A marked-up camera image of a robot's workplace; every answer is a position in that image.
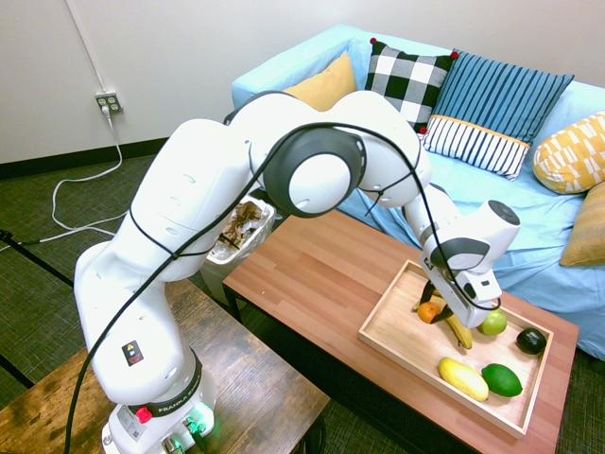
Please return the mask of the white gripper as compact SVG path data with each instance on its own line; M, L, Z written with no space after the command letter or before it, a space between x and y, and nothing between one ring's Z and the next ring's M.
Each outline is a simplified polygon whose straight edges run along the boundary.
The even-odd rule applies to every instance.
M488 302L474 301L462 289L458 289L456 284L452 284L443 276L441 270L430 262L425 252L420 254L420 265L428 281L423 288L418 306L429 302L435 289L447 303L441 313L435 317L435 323L447 320L454 314L468 328L475 328L483 323L488 315Z

